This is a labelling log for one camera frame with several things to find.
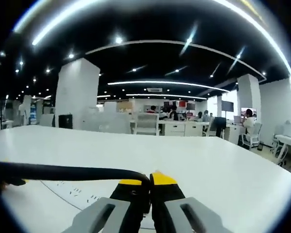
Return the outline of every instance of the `black cable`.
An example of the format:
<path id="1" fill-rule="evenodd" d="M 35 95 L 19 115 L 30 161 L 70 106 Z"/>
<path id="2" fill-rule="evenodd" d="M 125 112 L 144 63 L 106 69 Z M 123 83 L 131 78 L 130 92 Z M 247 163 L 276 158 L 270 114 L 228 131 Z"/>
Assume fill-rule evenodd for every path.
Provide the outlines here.
<path id="1" fill-rule="evenodd" d="M 149 184 L 147 176 L 129 170 L 95 167 L 50 166 L 0 162 L 1 178 L 48 181 L 139 180 Z"/>

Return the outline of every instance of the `ceiling light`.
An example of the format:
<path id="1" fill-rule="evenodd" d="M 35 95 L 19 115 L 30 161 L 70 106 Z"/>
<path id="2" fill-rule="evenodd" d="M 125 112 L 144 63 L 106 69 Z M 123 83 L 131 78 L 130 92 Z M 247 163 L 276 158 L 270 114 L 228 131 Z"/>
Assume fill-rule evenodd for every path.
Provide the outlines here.
<path id="1" fill-rule="evenodd" d="M 117 36 L 117 37 L 115 38 L 115 42 L 116 42 L 117 44 L 121 44 L 121 43 L 123 42 L 123 39 L 122 39 L 121 37 Z"/>
<path id="2" fill-rule="evenodd" d="M 196 96 L 179 96 L 179 95 L 169 95 L 169 94 L 126 94 L 126 96 L 161 96 L 161 97 L 178 97 L 178 98 L 188 98 L 188 99 L 200 99 L 206 100 L 207 98 L 196 97 Z"/>
<path id="3" fill-rule="evenodd" d="M 136 84 L 136 83 L 177 84 L 177 85 L 204 87 L 204 88 L 209 88 L 209 89 L 218 90 L 218 91 L 230 92 L 228 90 L 221 89 L 218 87 L 212 87 L 212 86 L 206 86 L 206 85 L 194 84 L 194 83 L 171 82 L 171 81 L 127 81 L 127 82 L 108 83 L 108 85 L 122 85 L 122 84 Z"/>
<path id="4" fill-rule="evenodd" d="M 110 95 L 97 96 L 97 98 L 106 98 L 106 97 L 111 97 L 111 96 Z"/>
<path id="5" fill-rule="evenodd" d="M 0 57 L 5 57 L 5 52 L 4 51 L 0 52 Z"/>

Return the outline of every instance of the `recessed light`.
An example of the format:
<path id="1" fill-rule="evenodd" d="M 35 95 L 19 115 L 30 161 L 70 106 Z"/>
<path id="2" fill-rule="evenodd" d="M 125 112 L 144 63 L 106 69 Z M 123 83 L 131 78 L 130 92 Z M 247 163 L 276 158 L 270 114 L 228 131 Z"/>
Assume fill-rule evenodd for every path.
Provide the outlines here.
<path id="1" fill-rule="evenodd" d="M 5 57 L 5 52 L 4 51 L 0 52 L 0 57 Z"/>
<path id="2" fill-rule="evenodd" d="M 116 42 L 117 44 L 121 44 L 121 43 L 123 42 L 123 39 L 122 39 L 121 37 L 117 36 L 117 37 L 115 38 L 115 42 Z"/>

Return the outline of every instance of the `white table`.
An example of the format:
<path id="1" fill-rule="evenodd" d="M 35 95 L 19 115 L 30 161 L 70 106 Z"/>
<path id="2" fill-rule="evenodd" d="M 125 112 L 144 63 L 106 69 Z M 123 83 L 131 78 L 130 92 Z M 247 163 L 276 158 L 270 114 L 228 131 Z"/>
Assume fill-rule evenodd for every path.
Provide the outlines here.
<path id="1" fill-rule="evenodd" d="M 12 127 L 12 124 L 13 124 L 14 121 L 12 120 L 6 120 L 6 121 L 3 121 L 2 122 L 2 126 L 6 126 L 7 129 L 11 128 Z"/>
<path id="2" fill-rule="evenodd" d="M 291 173 L 217 137 L 119 136 L 22 126 L 0 131 L 0 161 L 6 159 L 123 168 L 144 174 L 158 169 L 174 177 L 187 197 L 195 197 L 219 214 L 223 225 L 234 233 L 267 231 L 291 197 Z M 108 197 L 117 181 L 74 184 L 82 193 Z M 39 181 L 8 187 L 4 197 L 29 232 L 60 232 L 78 212 Z"/>
<path id="3" fill-rule="evenodd" d="M 278 160 L 277 160 L 277 164 L 280 164 L 285 159 L 285 157 L 283 157 L 283 158 L 281 158 L 281 157 L 282 157 L 285 149 L 287 148 L 287 145 L 291 146 L 291 137 L 284 136 L 284 135 L 277 135 L 276 137 L 279 140 L 279 142 L 283 143 L 283 146 L 280 150 L 280 153 L 278 155 Z"/>

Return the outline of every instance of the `led light strip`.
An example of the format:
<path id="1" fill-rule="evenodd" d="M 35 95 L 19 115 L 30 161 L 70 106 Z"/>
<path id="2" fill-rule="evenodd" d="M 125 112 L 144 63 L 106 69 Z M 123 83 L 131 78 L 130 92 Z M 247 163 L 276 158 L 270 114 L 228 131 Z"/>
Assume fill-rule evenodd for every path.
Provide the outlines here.
<path id="1" fill-rule="evenodd" d="M 106 98 L 106 97 L 111 97 L 111 95 L 97 96 L 97 98 Z"/>
<path id="2" fill-rule="evenodd" d="M 197 97 L 197 96 L 178 96 L 178 95 L 168 95 L 168 94 L 126 94 L 126 96 L 161 96 L 161 97 L 177 97 L 177 98 L 190 98 L 206 100 L 207 98 Z"/>
<path id="3" fill-rule="evenodd" d="M 239 7 L 233 5 L 232 3 L 226 1 L 226 0 L 213 0 L 218 4 L 221 4 L 230 10 L 234 11 L 244 19 L 246 19 L 249 23 L 251 23 L 262 35 L 269 41 L 271 46 L 275 49 L 275 51 L 278 53 L 280 58 L 282 59 L 283 63 L 287 67 L 289 73 L 291 74 L 291 67 L 283 54 L 283 52 L 280 50 L 278 44 L 274 41 L 274 39 L 271 37 L 271 35 L 261 26 L 259 25 L 250 15 L 248 15 L 245 11 L 240 9 Z M 37 45 L 45 36 L 47 33 L 49 33 L 51 30 L 53 30 L 58 24 L 60 24 L 62 21 L 66 20 L 76 12 L 80 11 L 81 9 L 88 7 L 90 4 L 97 2 L 97 0 L 78 0 L 71 4 L 70 6 L 66 7 L 60 14 L 57 15 L 47 26 L 45 26 L 42 31 L 34 38 L 32 45 Z"/>
<path id="4" fill-rule="evenodd" d="M 209 88 L 209 89 L 213 89 L 213 90 L 230 92 L 228 90 L 217 88 L 217 87 L 212 87 L 212 86 L 206 86 L 206 85 L 200 85 L 200 84 L 194 84 L 194 83 L 170 82 L 170 81 L 127 81 L 127 82 L 108 83 L 108 85 L 135 84 L 135 83 L 177 84 L 177 85 L 204 87 L 204 88 Z"/>

